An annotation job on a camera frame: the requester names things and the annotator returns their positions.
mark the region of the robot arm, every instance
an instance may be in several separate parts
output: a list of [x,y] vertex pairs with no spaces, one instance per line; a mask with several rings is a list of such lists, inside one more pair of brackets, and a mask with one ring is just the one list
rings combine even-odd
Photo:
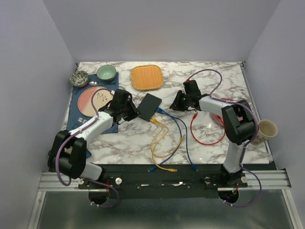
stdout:
[[138,116],[139,112],[132,102],[131,94],[125,90],[116,90],[113,99],[99,109],[97,121],[95,121],[96,117],[93,117],[74,130],[58,132],[49,152],[48,167],[55,170],[55,158],[60,146],[68,137],[79,131],[80,133],[73,137],[61,152],[59,159],[60,172],[73,179],[79,177],[92,180],[102,179],[104,176],[102,168],[86,162],[87,144],[122,119],[130,121]]
[[[186,81],[183,85],[185,94],[178,91],[170,108],[178,111],[189,111],[191,107],[195,110],[207,111],[221,116],[224,120],[225,133],[229,139],[228,153],[223,167],[228,174],[240,173],[243,146],[245,141],[250,140],[255,133],[255,124],[251,114],[236,104],[214,100],[209,94],[201,95],[195,80]],[[239,103],[250,108],[245,100],[241,100]]]

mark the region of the yellow cable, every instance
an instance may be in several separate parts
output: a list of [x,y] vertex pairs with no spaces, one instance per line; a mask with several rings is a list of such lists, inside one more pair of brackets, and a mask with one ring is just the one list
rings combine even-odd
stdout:
[[[151,153],[152,153],[152,160],[154,162],[154,164],[160,168],[160,169],[163,169],[163,170],[167,170],[167,171],[170,171],[170,172],[177,172],[177,169],[173,169],[173,168],[164,168],[164,167],[161,167],[160,165],[158,165],[158,163],[154,160],[153,156],[156,156],[156,157],[159,157],[159,158],[164,158],[164,157],[167,157],[171,154],[173,154],[175,152],[175,150],[180,146],[181,142],[185,139],[185,135],[183,135],[179,141],[179,143],[177,144],[177,146],[168,154],[164,155],[164,156],[159,156],[159,155],[156,155],[154,153],[154,150],[155,148],[157,147],[157,145],[159,144],[159,142],[167,135],[167,133],[169,132],[169,128],[167,125],[165,125],[164,123],[158,121],[157,119],[155,118],[152,118],[151,119],[151,122],[159,125],[161,127],[161,130],[159,131],[159,133],[153,138],[152,142],[151,142],[151,145],[150,145],[150,149],[151,149]],[[163,130],[163,126],[166,127],[167,131],[165,132],[165,134],[162,135],[162,137],[156,142],[156,144],[154,145],[153,147],[153,142],[155,141],[155,139],[157,138],[157,136],[162,132]]]

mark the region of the green bowl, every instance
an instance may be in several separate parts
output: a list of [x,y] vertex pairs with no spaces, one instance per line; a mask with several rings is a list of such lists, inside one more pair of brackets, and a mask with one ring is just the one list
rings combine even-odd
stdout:
[[112,65],[104,65],[97,70],[96,74],[103,81],[111,81],[115,78],[116,69]]

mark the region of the cup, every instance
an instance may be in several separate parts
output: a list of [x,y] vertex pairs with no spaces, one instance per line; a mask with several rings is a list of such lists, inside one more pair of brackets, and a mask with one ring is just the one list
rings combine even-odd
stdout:
[[258,123],[258,134],[254,141],[251,142],[251,144],[257,146],[276,135],[277,127],[274,122],[267,119],[261,120]]

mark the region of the white wall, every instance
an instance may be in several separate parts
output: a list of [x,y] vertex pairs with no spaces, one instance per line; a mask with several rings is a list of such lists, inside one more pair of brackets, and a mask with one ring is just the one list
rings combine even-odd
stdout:
[[282,0],[246,61],[262,118],[279,129],[270,140],[275,162],[288,172],[305,225],[305,1]]
[[41,0],[0,7],[0,228],[26,228],[74,61]]
[[279,0],[44,0],[76,61],[244,61]]

